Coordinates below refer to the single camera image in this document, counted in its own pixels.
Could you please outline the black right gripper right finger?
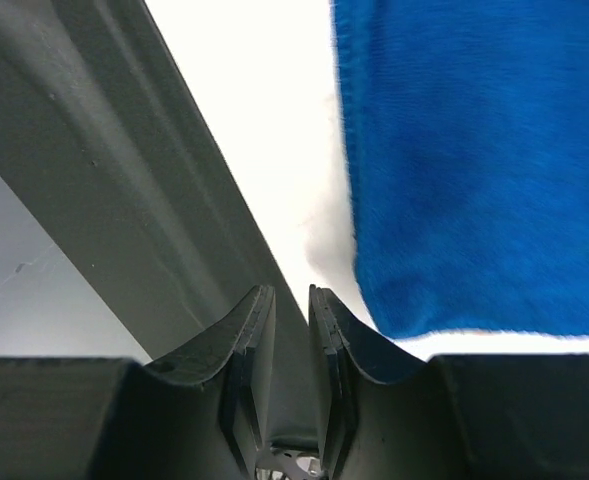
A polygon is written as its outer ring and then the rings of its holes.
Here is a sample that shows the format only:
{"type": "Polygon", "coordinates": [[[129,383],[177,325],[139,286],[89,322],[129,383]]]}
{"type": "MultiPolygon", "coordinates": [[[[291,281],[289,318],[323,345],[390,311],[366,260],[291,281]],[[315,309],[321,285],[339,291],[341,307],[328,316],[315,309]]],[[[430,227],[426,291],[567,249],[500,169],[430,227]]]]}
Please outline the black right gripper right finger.
{"type": "Polygon", "coordinates": [[[309,291],[332,479],[589,479],[589,355],[407,353],[309,291]]]}

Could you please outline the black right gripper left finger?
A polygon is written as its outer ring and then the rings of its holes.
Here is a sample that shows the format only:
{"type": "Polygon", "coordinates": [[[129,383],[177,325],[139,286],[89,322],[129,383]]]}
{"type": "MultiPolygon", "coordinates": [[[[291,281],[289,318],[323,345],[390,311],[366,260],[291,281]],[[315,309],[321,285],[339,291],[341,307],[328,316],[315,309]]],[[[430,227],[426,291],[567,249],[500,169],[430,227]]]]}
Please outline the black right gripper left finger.
{"type": "Polygon", "coordinates": [[[0,479],[252,478],[274,323],[274,290],[261,286],[145,365],[0,357],[0,479]]]}

